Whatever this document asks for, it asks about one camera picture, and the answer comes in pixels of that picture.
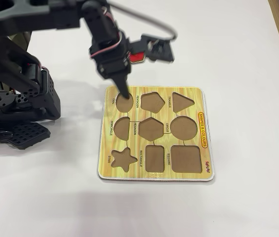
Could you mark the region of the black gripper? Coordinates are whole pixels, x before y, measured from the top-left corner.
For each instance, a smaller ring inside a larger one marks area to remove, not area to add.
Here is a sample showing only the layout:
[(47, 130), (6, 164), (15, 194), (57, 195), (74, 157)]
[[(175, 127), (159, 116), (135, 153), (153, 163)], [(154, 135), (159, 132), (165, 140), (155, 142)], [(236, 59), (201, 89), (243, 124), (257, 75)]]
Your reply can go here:
[(104, 79), (112, 79), (120, 94), (129, 99), (127, 76), (131, 72), (128, 40), (122, 31), (118, 33), (119, 41), (112, 48), (99, 49), (95, 43), (89, 48), (90, 57), (96, 62), (97, 70)]

